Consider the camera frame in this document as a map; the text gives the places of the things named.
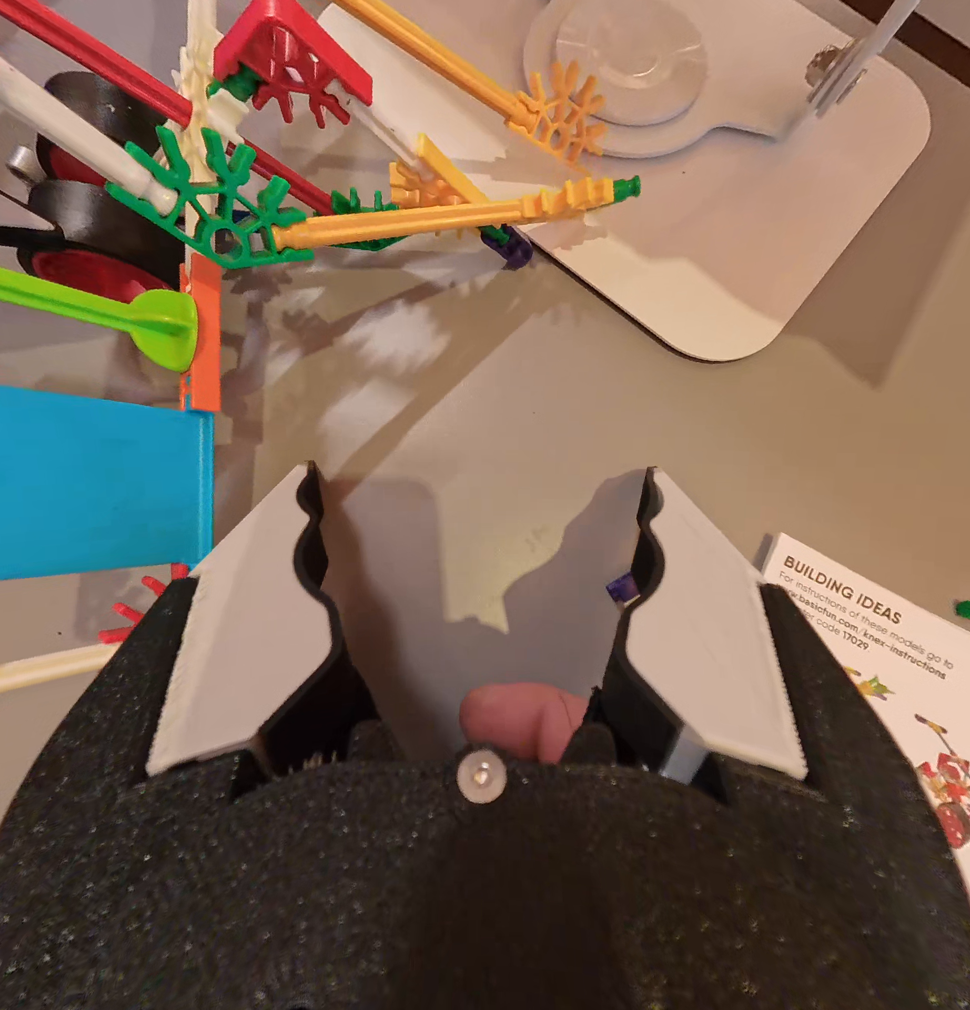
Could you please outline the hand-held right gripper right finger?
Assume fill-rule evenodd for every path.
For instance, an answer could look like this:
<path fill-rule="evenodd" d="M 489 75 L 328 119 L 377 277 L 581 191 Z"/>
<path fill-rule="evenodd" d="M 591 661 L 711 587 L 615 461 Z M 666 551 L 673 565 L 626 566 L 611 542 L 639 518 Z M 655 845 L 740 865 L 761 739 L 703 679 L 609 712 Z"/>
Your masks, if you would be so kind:
<path fill-rule="evenodd" d="M 713 754 L 804 781 L 756 570 L 659 468 L 636 522 L 635 593 L 599 692 L 619 760 L 682 784 Z"/>

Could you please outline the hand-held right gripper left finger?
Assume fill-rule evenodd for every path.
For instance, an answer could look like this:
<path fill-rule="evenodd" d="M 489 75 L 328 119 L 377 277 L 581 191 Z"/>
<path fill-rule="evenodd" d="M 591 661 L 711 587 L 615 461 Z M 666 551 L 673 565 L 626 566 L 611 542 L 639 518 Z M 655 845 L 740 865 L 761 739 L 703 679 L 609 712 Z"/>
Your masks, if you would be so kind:
<path fill-rule="evenodd" d="M 193 572 L 148 776 L 252 750 L 284 775 L 343 749 L 352 667 L 324 590 L 321 475 L 295 467 Z"/>

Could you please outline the colourful rod and connector model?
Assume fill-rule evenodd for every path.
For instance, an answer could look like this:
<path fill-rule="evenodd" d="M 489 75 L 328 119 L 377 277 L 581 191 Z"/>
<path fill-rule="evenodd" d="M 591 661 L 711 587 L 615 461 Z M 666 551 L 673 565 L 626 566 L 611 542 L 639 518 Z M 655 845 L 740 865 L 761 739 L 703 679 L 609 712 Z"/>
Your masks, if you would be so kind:
<path fill-rule="evenodd" d="M 298 2 L 251 2 L 229 31 L 216 2 L 186 3 L 186 41 L 165 84 L 44 2 L 0 18 L 82 67 L 39 85 L 0 55 L 0 106 L 35 135 L 0 188 L 0 304 L 126 334 L 179 380 L 176 409 L 0 385 L 0 581 L 172 562 L 183 578 L 213 545 L 225 272 L 374 251 L 472 230 L 517 270 L 521 229 L 582 218 L 641 193 L 641 178 L 584 173 L 491 199 L 423 133 L 403 138 L 370 74 Z M 240 132 L 275 99 L 303 96 L 360 120 L 395 153 L 390 192 L 365 206 L 327 193 Z"/>

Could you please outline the person's right hand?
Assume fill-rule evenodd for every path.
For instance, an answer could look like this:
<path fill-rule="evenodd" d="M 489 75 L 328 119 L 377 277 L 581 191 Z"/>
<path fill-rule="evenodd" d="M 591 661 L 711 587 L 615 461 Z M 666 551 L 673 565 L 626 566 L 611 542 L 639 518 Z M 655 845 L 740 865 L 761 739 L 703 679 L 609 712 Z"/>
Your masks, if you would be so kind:
<path fill-rule="evenodd" d="M 468 742 L 523 761 L 555 764 L 581 726 L 588 699 L 540 683 L 492 684 L 463 699 L 459 725 Z"/>

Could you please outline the illustrated instruction booklet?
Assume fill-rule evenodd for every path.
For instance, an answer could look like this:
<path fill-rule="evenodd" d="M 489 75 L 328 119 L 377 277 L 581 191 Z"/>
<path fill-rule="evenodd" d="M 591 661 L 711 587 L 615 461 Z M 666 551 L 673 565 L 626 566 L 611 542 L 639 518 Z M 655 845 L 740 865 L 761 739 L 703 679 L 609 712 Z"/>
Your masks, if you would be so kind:
<path fill-rule="evenodd" d="M 778 534 L 762 566 L 912 764 L 970 895 L 970 632 Z"/>

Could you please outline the white document stand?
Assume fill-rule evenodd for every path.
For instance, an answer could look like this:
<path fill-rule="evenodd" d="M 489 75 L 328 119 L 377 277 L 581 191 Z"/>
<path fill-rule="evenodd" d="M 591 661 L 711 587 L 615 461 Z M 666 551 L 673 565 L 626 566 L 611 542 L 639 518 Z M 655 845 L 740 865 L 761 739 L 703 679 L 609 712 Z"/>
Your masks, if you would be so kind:
<path fill-rule="evenodd" d="M 387 2 L 510 91 L 548 70 L 571 2 Z M 851 37 L 803 2 L 698 2 L 706 47 L 725 29 L 741 61 L 729 94 L 762 82 L 786 126 L 805 104 L 812 57 Z M 373 32 L 340 6 L 318 23 L 363 65 L 374 113 L 412 144 L 426 133 L 492 200 L 573 178 L 508 129 L 485 105 Z M 931 117 L 922 91 L 881 57 L 861 83 L 792 133 L 770 139 L 717 127 L 681 152 L 661 147 L 662 127 L 608 127 L 593 177 L 639 175 L 642 193 L 584 218 L 527 227 L 543 250 L 670 347 L 707 361 L 739 360 L 780 334 L 827 270 L 922 154 Z"/>

